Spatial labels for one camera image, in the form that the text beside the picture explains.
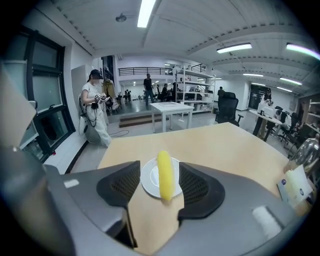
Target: white plate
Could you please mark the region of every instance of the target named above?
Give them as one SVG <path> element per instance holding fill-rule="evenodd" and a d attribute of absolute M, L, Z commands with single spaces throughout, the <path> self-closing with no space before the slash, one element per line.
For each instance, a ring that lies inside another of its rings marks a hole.
<path fill-rule="evenodd" d="M 175 181 L 175 190 L 172 197 L 179 195 L 182 192 L 182 189 L 179 185 L 179 161 L 175 158 L 172 158 L 172 165 L 174 171 L 174 181 Z M 144 190 L 150 195 L 161 198 L 159 190 L 159 172 L 158 172 L 158 161 L 157 158 L 151 159 L 147 162 L 141 170 L 140 181 Z"/>

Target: ceiling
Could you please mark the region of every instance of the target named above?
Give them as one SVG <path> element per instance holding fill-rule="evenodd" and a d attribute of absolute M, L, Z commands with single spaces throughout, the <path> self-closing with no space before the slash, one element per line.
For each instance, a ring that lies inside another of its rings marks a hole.
<path fill-rule="evenodd" d="M 286 49 L 318 50 L 280 0 L 156 0 L 147 28 L 138 28 L 141 0 L 51 0 L 97 56 L 166 54 L 213 65 L 224 75 L 261 74 L 249 80 L 303 95 L 320 85 L 319 61 Z M 127 20 L 117 22 L 123 13 Z M 217 49 L 251 43 L 252 49 Z M 285 77 L 302 82 L 294 85 Z"/>

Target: white t-shirt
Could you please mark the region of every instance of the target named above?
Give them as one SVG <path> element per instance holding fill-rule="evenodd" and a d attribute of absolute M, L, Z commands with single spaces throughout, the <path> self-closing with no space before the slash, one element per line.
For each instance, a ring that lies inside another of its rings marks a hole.
<path fill-rule="evenodd" d="M 82 91 L 87 90 L 88 91 L 88 96 L 86 97 L 87 99 L 92 99 L 94 98 L 97 93 L 98 93 L 98 88 L 95 85 L 92 85 L 90 82 L 87 82 L 83 87 Z"/>

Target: window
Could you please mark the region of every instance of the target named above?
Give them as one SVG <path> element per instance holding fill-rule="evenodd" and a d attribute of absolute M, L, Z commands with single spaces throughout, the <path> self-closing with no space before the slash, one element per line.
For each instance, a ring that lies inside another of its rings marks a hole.
<path fill-rule="evenodd" d="M 46 46 L 38 41 L 35 42 L 33 64 L 56 68 L 57 56 L 58 51 L 56 49 Z"/>
<path fill-rule="evenodd" d="M 61 111 L 41 118 L 40 122 L 50 147 L 68 133 Z"/>
<path fill-rule="evenodd" d="M 44 162 L 75 131 L 63 81 L 64 47 L 23 28 L 12 40 L 4 65 L 9 77 L 37 113 L 22 138 L 20 149 Z"/>
<path fill-rule="evenodd" d="M 59 77 L 57 75 L 34 75 L 32 82 L 34 99 L 38 103 L 39 113 L 62 104 Z"/>

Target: white wall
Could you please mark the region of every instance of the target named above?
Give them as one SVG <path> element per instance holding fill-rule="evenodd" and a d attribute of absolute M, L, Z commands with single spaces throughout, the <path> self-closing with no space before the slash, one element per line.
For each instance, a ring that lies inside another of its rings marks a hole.
<path fill-rule="evenodd" d="M 273 101 L 273 107 L 280 106 L 290 113 L 295 111 L 296 108 L 294 108 L 294 110 L 290 109 L 290 103 L 294 100 L 297 102 L 297 98 L 292 94 L 288 92 L 282 92 L 277 89 L 271 89 L 271 97 Z"/>
<path fill-rule="evenodd" d="M 228 80 L 217 80 L 215 82 L 214 100 L 218 100 L 218 90 L 222 87 L 225 92 L 231 92 L 235 94 L 235 97 L 239 100 L 237 110 L 247 109 L 247 100 L 249 93 L 249 84 L 245 79 L 240 77 L 229 78 Z"/>

